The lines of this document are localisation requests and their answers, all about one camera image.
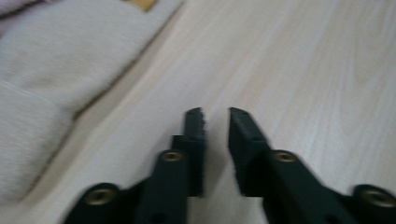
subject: clamp jaw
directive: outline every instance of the clamp jaw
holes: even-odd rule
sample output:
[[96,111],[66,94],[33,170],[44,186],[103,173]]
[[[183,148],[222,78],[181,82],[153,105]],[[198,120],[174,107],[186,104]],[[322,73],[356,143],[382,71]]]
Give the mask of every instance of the clamp jaw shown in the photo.
[[[270,224],[396,224],[396,198],[371,185],[351,196],[324,187],[301,159],[272,150],[248,112],[230,109],[228,147],[239,189],[262,197]],[[185,224],[187,198],[204,193],[204,115],[185,115],[184,134],[173,136],[151,177],[130,189],[102,183],[88,189],[64,224]]]
[[396,198],[359,185],[352,196],[324,187],[297,155],[272,150],[248,112],[230,109],[228,147],[246,197],[263,197],[270,224],[395,224]]
[[130,189],[102,183],[88,189],[64,224],[185,224],[187,198],[204,193],[205,131],[200,108],[185,115],[184,134],[173,136],[151,177]]

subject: wooden floor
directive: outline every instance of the wooden floor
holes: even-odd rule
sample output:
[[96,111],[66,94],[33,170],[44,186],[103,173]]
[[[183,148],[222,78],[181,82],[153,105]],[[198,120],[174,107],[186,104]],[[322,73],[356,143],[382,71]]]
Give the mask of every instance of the wooden floor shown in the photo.
[[249,111],[274,148],[301,155],[342,193],[396,192],[396,1],[186,0],[143,57],[78,117],[48,171],[1,224],[62,223],[88,186],[147,176],[201,106],[206,195],[190,224],[266,223],[242,198],[227,152],[228,108]]

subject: folded cloth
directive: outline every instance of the folded cloth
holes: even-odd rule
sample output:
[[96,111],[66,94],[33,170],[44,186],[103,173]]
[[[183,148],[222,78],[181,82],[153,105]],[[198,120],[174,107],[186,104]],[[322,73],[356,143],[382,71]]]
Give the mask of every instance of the folded cloth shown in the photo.
[[0,39],[0,203],[23,197],[70,130],[181,0],[148,12],[120,0],[67,0]]
[[[8,6],[6,2],[8,3],[12,1],[0,0],[0,11],[5,11],[5,9]],[[35,1],[31,4],[23,5],[19,8],[16,8],[14,11],[10,11],[10,12],[6,11],[4,14],[0,14],[0,37],[3,35],[3,33],[6,32],[8,28],[16,24],[23,17],[27,16],[28,14],[35,13],[40,8],[49,5],[42,3],[43,3],[42,1]]]
[[0,0],[0,15],[17,11],[42,0]]

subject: black bracket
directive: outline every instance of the black bracket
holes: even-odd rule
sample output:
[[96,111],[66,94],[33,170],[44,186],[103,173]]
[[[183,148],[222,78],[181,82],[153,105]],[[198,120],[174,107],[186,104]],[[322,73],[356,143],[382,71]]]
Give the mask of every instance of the black bracket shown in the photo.
[[352,196],[324,187],[297,155],[272,150],[248,112],[231,108],[229,149],[247,197],[263,197],[270,224],[395,224],[396,198],[371,185]]
[[204,124],[200,108],[186,112],[183,135],[160,153],[151,177],[130,189],[91,187],[64,224],[185,224],[187,198],[204,193]]

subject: metal ring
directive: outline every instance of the metal ring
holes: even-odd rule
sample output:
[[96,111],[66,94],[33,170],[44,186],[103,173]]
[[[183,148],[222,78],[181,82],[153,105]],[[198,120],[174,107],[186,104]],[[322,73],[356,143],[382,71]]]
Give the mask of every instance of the metal ring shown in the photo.
[[275,154],[275,158],[279,161],[285,162],[293,162],[297,160],[297,158],[289,152],[277,152]]
[[166,152],[163,153],[164,161],[181,161],[183,159],[183,155],[178,152]]
[[96,189],[85,197],[85,203],[89,205],[103,205],[111,202],[117,193],[112,189]]
[[380,207],[395,207],[396,200],[381,191],[368,189],[361,193],[363,199]]

